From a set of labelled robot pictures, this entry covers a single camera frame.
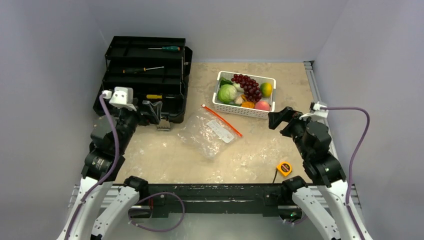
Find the green leafy vegetable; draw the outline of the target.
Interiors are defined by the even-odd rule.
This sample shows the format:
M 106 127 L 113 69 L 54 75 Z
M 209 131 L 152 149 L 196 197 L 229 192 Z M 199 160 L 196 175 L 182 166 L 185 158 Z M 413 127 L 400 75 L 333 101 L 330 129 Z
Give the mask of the green leafy vegetable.
M 221 77 L 221 78 L 219 79 L 219 86 L 220 86 L 220 87 L 222 87 L 222 86 L 224 86 L 224 85 L 232 85 L 232 84 L 233 84 L 233 82 L 232 82 L 231 80 L 226 79 L 226 78 L 224 78 L 224 77 Z

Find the yellow handled screwdriver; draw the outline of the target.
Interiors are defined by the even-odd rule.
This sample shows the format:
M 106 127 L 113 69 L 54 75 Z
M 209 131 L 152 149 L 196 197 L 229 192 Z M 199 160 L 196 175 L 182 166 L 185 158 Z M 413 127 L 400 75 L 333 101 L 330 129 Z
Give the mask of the yellow handled screwdriver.
M 147 99 L 151 99 L 151 100 L 158 100 L 158 99 L 162 99 L 163 96 L 162 95 L 157 95 L 157 94 L 147 94 L 146 95 Z

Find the black open toolbox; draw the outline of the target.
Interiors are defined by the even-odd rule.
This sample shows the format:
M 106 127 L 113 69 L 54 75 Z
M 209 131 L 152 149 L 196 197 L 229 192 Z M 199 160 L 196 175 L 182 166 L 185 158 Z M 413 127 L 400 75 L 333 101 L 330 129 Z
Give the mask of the black open toolbox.
M 180 51 L 149 50 L 168 46 L 180 47 Z M 185 38 L 114 36 L 105 53 L 106 70 L 98 93 L 115 87 L 132 88 L 138 108 L 143 100 L 162 101 L 162 117 L 180 124 L 186 112 L 192 57 Z M 122 73 L 125 68 L 161 66 L 164 68 L 138 74 Z M 162 95 L 162 99 L 147 99 L 146 95 Z

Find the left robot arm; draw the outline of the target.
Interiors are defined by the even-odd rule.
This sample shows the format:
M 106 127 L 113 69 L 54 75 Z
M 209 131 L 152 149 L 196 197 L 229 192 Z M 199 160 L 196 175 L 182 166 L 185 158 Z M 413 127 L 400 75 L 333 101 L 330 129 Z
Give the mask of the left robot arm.
M 90 135 L 89 153 L 84 160 L 80 186 L 60 240 L 106 240 L 118 222 L 134 205 L 149 199 L 148 182 L 131 176 L 122 192 L 101 211 L 104 198 L 114 185 L 125 161 L 124 153 L 137 126 L 157 125 L 162 102 L 143 101 L 144 111 L 126 105 L 113 117 L 105 100 L 99 100 L 105 114 L 98 119 Z

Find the green yellow mango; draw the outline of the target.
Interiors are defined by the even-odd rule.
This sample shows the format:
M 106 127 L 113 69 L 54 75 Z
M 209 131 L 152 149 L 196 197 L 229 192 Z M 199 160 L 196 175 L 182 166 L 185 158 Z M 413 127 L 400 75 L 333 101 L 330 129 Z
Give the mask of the green yellow mango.
M 262 98 L 269 98 L 273 92 L 273 85 L 268 82 L 264 82 L 259 86 Z

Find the red grape bunch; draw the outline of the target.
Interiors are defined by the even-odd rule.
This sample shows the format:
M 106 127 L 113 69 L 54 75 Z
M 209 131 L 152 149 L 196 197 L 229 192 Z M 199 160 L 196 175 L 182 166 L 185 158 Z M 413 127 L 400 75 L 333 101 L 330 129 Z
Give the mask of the red grape bunch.
M 234 74 L 230 80 L 232 81 L 232 84 L 234 82 L 240 84 L 240 86 L 244 89 L 244 92 L 240 93 L 245 95 L 249 101 L 256 103 L 262 99 L 259 83 L 251 76 Z

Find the clear orange zip bag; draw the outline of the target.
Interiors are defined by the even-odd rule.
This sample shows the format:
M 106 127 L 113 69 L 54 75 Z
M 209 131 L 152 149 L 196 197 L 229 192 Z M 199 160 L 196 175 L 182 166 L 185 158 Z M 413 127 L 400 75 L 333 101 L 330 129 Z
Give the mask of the clear orange zip bag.
M 243 135 L 214 110 L 202 104 L 178 132 L 181 141 L 214 159 Z

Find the garlic bulb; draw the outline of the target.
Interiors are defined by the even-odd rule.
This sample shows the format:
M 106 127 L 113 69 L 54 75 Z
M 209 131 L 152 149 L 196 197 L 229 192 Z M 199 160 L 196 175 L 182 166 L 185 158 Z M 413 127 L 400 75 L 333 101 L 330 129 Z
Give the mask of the garlic bulb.
M 244 102 L 245 100 L 244 100 L 244 98 L 243 98 L 243 96 L 242 95 L 240 95 L 240 96 L 238 96 L 235 100 L 234 100 L 234 103 L 236 104 L 236 105 L 238 105 L 238 106 L 241 106 L 242 104 L 243 104 L 243 102 Z

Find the white plastic basket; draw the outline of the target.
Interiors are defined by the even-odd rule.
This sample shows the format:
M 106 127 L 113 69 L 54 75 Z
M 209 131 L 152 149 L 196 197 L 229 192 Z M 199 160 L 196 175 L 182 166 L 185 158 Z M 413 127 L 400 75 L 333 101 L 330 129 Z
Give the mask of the white plastic basket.
M 261 98 L 259 101 L 266 101 L 270 105 L 270 111 L 264 111 L 264 110 L 257 110 L 254 108 L 245 108 L 241 107 L 241 105 L 236 105 L 234 101 L 230 103 L 223 103 L 219 101 L 217 93 L 220 89 L 220 78 L 226 78 L 228 80 L 231 80 L 234 74 L 242 74 L 242 75 L 248 75 L 255 79 L 259 83 L 259 87 L 262 83 L 270 83 L 273 86 L 273 91 L 270 97 L 268 98 Z M 229 72 L 229 71 L 220 71 L 217 76 L 217 84 L 216 88 L 213 93 L 212 102 L 214 105 L 214 108 L 218 112 L 223 113 L 229 113 L 229 114 L 236 114 L 236 115 L 242 115 L 247 117 L 253 117 L 253 118 L 260 118 L 260 119 L 267 119 L 269 112 L 275 111 L 275 89 L 276 89 L 276 80 L 274 78 L 264 77 L 264 76 L 256 76 L 251 74 L 243 74 L 238 72 Z

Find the green handled screwdriver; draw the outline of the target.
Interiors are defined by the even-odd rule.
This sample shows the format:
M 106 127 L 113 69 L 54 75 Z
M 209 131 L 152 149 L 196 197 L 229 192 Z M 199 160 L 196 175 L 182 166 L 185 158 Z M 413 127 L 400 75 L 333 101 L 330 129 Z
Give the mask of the green handled screwdriver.
M 161 50 L 164 52 L 179 52 L 181 50 L 178 46 L 163 46 L 163 47 L 156 47 L 156 48 L 148 48 L 149 50 Z

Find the pink peach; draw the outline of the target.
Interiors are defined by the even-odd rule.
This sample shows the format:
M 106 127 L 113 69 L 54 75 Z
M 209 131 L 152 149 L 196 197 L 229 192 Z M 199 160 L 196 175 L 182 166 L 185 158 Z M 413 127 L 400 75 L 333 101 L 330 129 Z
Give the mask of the pink peach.
M 269 105 L 269 103 L 264 100 L 258 101 L 254 106 L 255 110 L 261 110 L 261 111 L 267 111 L 267 112 L 270 111 L 270 108 L 271 106 Z

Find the green cabbage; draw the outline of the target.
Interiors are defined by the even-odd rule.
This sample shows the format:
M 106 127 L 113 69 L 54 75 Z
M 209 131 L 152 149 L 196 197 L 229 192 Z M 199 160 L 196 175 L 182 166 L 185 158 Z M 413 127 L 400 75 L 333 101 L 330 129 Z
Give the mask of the green cabbage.
M 234 101 L 238 96 L 237 89 L 231 84 L 224 84 L 220 87 L 217 92 L 217 98 L 222 103 L 230 103 Z

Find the white radish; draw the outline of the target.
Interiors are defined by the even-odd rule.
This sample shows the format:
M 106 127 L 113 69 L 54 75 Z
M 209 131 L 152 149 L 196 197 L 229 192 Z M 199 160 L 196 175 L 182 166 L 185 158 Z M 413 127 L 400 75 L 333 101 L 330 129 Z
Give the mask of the white radish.
M 238 92 L 240 92 L 240 93 L 243 93 L 245 90 L 244 90 L 244 88 L 243 87 L 241 87 L 241 85 L 239 84 L 239 83 L 236 83 L 236 82 L 234 82 L 233 84 L 232 84 L 235 88 L 236 88 L 236 90 L 238 91 Z

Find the black yellow screwdriver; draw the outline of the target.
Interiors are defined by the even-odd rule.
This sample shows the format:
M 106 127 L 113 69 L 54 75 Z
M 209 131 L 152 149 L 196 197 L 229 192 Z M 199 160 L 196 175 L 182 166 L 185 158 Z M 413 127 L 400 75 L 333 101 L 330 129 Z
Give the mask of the black yellow screwdriver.
M 157 66 L 157 67 L 141 67 L 141 68 L 136 68 L 136 67 L 128 67 L 128 68 L 124 68 L 122 70 L 123 74 L 139 74 L 139 73 L 144 73 L 147 71 L 152 71 L 152 70 L 159 70 L 159 69 L 164 69 L 164 66 Z

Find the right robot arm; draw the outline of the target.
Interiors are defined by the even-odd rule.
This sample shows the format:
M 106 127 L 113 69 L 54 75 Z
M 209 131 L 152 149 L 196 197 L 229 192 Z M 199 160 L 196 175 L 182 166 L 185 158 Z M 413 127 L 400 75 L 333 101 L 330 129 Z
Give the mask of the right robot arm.
M 288 204 L 295 203 L 302 210 L 302 217 L 293 222 L 295 226 L 309 219 L 325 240 L 370 240 L 372 239 L 362 222 L 352 201 L 353 161 L 370 126 L 369 113 L 360 107 L 356 111 L 365 114 L 366 125 L 355 147 L 345 174 L 339 160 L 330 152 L 332 137 L 329 127 L 320 122 L 334 110 L 320 102 L 312 102 L 308 113 L 285 107 L 279 112 L 268 113 L 269 129 L 276 129 L 280 123 L 287 125 L 280 131 L 284 137 L 294 142 L 307 176 L 324 198 L 324 208 L 300 177 L 292 177 L 282 182 L 280 196 Z

